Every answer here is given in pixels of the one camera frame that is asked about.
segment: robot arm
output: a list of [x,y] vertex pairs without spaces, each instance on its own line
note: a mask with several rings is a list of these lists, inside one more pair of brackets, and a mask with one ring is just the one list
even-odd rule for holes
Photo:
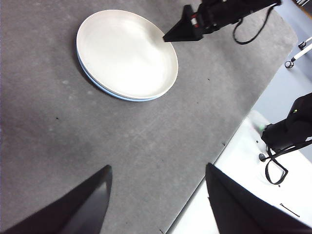
[[197,12],[185,5],[181,20],[163,37],[169,41],[196,41],[220,28],[281,0],[202,0]]
[[[262,162],[270,159],[265,167],[265,176],[271,184],[280,184],[288,173],[276,158],[312,144],[312,139],[307,140],[308,137],[312,137],[312,93],[299,97],[293,103],[286,119],[276,124],[269,124],[262,133],[261,138],[267,144],[269,157],[259,154],[259,159]],[[269,175],[271,161],[284,170],[283,176],[275,183],[271,181]]]

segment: stacked plates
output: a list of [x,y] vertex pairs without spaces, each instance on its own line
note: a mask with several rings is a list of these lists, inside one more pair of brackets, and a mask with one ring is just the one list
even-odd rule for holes
[[136,14],[106,10],[89,16],[77,34],[77,54],[90,80],[108,94],[148,101],[165,94],[178,72],[163,32]]

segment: white table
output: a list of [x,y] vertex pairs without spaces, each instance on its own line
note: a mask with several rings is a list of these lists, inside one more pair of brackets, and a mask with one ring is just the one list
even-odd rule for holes
[[[251,111],[215,166],[260,199],[312,227],[312,164],[299,151],[285,154],[277,160],[289,173],[280,187],[270,184],[264,173],[268,160],[258,159],[259,153],[267,156],[266,145],[261,140],[262,129],[267,124],[269,122],[261,114]],[[270,163],[269,172],[272,181],[277,181],[281,175],[274,163]],[[208,196],[203,179],[167,233],[218,234]],[[281,203],[300,217],[287,211]]]

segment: gray felt surface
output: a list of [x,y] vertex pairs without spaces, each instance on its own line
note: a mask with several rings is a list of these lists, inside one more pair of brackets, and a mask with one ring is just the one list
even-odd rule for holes
[[[164,32],[180,0],[1,1],[1,229],[113,167],[103,234],[165,232],[297,42],[273,11],[259,38],[233,25],[199,42],[174,43],[179,73],[145,103],[111,97],[87,81],[75,37],[103,9],[139,14]],[[265,16],[248,17],[240,39]]]

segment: black cable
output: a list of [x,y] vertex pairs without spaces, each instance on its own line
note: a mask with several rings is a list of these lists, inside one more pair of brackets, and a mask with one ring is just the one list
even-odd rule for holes
[[265,20],[264,20],[264,23],[263,25],[261,26],[260,30],[258,31],[258,33],[253,37],[251,38],[250,40],[248,41],[239,41],[237,40],[236,36],[235,36],[235,32],[236,32],[236,29],[243,23],[243,18],[239,19],[238,20],[238,24],[235,26],[234,30],[233,30],[233,39],[235,40],[236,43],[240,44],[240,45],[246,45],[250,42],[252,42],[253,40],[255,40],[257,38],[257,36],[261,33],[262,29],[264,28],[264,26],[266,25],[267,21],[268,21],[268,18],[270,16],[270,13],[271,11],[273,10],[274,7],[278,6],[279,4],[275,4],[273,6],[271,6],[268,11],[267,11],[267,15],[265,17]]
[[[283,167],[277,160],[276,158],[281,156],[281,155],[284,155],[284,154],[287,154],[287,153],[290,153],[290,152],[293,152],[295,150],[299,150],[303,147],[306,147],[308,145],[311,145],[312,144],[312,140],[308,140],[308,141],[302,141],[302,142],[299,142],[297,144],[293,144],[293,145],[290,145],[290,146],[287,146],[285,147],[284,149],[282,149],[281,151],[277,152],[276,154],[272,155],[272,152],[271,152],[271,148],[268,148],[267,152],[268,152],[268,155],[269,157],[265,158],[265,159],[268,159],[270,158],[270,161],[267,163],[266,167],[265,167],[265,177],[267,178],[267,180],[271,183],[271,184],[280,184],[284,181],[286,175],[288,174],[288,170]],[[284,170],[284,174],[282,175],[282,177],[277,181],[277,182],[272,182],[271,181],[271,178],[270,178],[270,174],[269,174],[269,163],[270,162],[274,162],[276,165],[278,165],[280,168],[282,168]]]

